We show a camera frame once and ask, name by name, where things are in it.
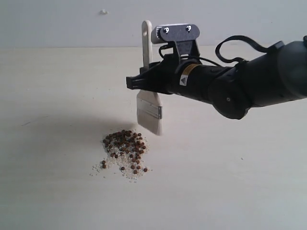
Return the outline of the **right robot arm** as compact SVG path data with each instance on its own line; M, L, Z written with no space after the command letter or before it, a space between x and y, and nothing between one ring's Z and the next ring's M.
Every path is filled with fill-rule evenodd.
M235 35L239 40L261 52L247 61L241 57L231 60L215 53L225 66L212 61L202 64L198 56L166 55L161 62L152 63L135 77L127 77L127 88L163 94L177 94L211 104L229 119L242 119L253 107L266 107L307 96L307 42L277 42L263 47L249 37Z

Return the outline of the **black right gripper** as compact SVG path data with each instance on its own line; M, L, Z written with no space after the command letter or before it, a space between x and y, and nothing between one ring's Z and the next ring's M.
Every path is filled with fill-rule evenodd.
M202 61L211 64L213 61L200 57L196 41L169 42L158 51L162 60L151 62L144 73L127 77L127 88L141 90L145 79L150 79L156 93L176 94L210 104L207 90L213 80L213 65L203 65Z

